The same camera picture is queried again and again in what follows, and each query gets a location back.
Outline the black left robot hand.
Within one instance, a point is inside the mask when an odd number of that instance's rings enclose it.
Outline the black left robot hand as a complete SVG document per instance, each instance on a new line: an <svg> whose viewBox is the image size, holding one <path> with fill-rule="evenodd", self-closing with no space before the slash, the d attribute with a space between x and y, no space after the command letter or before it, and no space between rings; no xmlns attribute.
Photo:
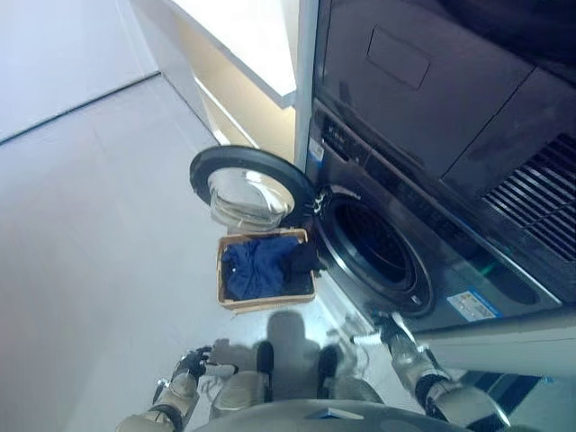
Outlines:
<svg viewBox="0 0 576 432"><path fill-rule="evenodd" d="M203 376L228 379L239 372L235 364L221 364L211 360L212 346L202 346L182 356L172 374L175 379L180 374L188 374L199 380Z"/></svg>

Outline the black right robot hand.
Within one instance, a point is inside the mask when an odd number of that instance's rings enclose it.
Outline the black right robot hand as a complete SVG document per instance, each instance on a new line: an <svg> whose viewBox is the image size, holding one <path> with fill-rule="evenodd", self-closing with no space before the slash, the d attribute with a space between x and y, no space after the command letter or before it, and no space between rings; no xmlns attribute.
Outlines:
<svg viewBox="0 0 576 432"><path fill-rule="evenodd" d="M403 319L398 312L378 315L373 333L353 335L349 338L349 341L357 347L368 347L389 345L395 337L410 338L409 333L405 329Z"/></svg>

